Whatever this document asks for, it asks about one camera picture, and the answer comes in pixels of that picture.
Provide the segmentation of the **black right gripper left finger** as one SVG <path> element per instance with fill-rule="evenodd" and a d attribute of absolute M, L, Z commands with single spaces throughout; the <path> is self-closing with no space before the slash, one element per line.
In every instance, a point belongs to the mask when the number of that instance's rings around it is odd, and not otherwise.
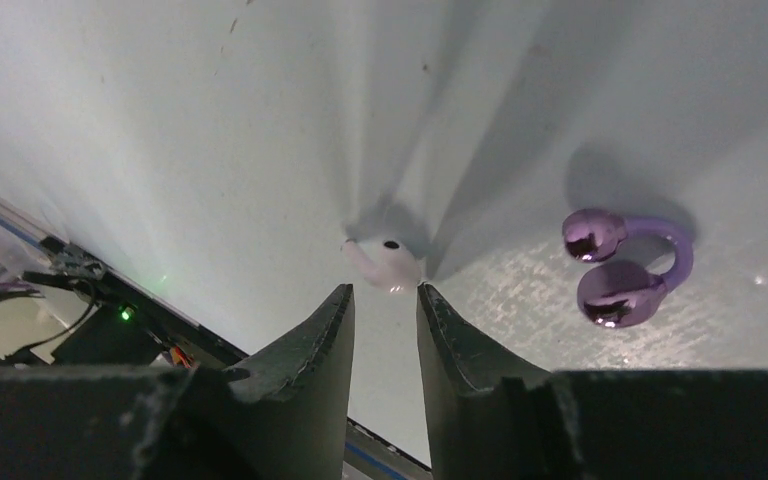
<path fill-rule="evenodd" d="M 225 370 L 0 367 L 0 479 L 338 479 L 354 298 Z"/>

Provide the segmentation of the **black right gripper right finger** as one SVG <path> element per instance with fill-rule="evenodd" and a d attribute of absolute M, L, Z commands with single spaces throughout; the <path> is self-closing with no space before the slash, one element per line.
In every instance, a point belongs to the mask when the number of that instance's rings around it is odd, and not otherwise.
<path fill-rule="evenodd" d="M 768 370 L 549 372 L 428 283 L 417 341 L 437 479 L 768 479 Z"/>

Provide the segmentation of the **purple earbud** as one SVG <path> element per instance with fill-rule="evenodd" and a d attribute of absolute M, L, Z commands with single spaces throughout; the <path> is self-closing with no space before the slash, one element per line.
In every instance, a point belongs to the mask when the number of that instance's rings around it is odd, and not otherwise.
<path fill-rule="evenodd" d="M 694 266 L 692 237 L 659 217 L 585 208 L 566 217 L 561 233 L 568 255 L 595 266 L 579 281 L 577 305 L 590 322 L 603 328 L 629 328 L 648 321 Z M 643 237 L 657 237 L 672 246 L 674 260 L 666 272 L 656 274 L 634 261 L 613 259 L 625 242 Z"/>

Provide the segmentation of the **aluminium front frame rail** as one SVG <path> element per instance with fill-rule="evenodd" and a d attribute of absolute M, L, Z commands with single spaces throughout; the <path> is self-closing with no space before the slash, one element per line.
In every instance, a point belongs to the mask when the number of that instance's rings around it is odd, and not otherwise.
<path fill-rule="evenodd" d="M 32 222 L 24 213 L 0 198 L 0 227 L 31 247 L 45 253 L 59 253 L 65 243 Z"/>

